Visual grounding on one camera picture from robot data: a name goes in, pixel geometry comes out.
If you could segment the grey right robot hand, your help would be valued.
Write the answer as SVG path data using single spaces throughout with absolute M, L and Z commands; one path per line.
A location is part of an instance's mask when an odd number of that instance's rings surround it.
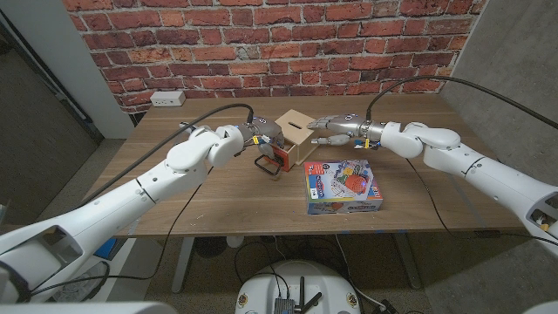
M 352 138 L 365 138 L 372 143 L 379 142 L 384 131 L 384 124 L 369 121 L 354 113 L 328 115 L 311 121 L 307 126 L 310 130 L 328 130 L 333 135 L 319 137 L 310 142 L 317 145 L 342 146 Z

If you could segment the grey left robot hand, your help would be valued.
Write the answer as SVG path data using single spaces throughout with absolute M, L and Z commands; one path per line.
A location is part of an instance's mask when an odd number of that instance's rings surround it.
M 275 158 L 273 147 L 284 148 L 282 128 L 272 119 L 254 117 L 238 126 L 246 143 L 252 142 L 270 159 Z

